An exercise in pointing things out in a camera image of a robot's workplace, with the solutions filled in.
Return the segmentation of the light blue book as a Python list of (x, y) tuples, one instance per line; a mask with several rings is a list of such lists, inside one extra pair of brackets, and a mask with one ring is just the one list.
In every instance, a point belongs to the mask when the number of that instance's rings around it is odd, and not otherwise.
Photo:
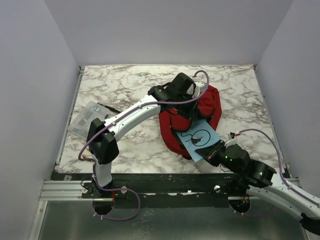
[(194, 121), (185, 132), (177, 132), (177, 137), (195, 163), (203, 159), (196, 153), (197, 149), (210, 147), (221, 140), (220, 136), (204, 119)]

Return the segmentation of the red backpack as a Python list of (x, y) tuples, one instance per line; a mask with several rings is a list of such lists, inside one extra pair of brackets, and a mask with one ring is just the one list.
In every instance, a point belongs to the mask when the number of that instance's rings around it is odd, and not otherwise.
[(219, 91), (208, 85), (204, 94), (198, 101), (198, 119), (189, 120), (180, 116), (176, 108), (167, 109), (159, 117), (160, 134), (169, 150), (191, 160), (191, 156), (178, 138), (177, 132), (186, 132), (193, 122), (205, 120), (216, 130), (222, 115)]

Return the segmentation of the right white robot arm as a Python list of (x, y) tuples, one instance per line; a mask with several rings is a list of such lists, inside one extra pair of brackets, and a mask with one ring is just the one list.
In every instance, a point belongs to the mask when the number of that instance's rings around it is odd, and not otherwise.
[(259, 197), (293, 215), (305, 230), (320, 234), (319, 197), (289, 182), (271, 166), (252, 159), (236, 143), (225, 146), (221, 140), (195, 152), (212, 166), (223, 165), (238, 175), (238, 179), (230, 183), (230, 191), (234, 195), (241, 196), (247, 192)]

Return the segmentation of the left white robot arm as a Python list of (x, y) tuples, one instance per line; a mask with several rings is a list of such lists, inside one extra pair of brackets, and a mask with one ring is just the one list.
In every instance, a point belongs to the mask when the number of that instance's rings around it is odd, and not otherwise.
[(207, 83), (195, 82), (181, 72), (173, 81), (151, 87), (141, 100), (116, 116), (104, 121), (94, 119), (85, 145), (94, 162), (93, 178), (96, 183), (93, 191), (101, 198), (110, 194), (112, 161), (119, 154), (118, 141), (127, 132), (148, 118), (172, 108), (188, 120), (194, 119), (199, 99), (207, 88)]

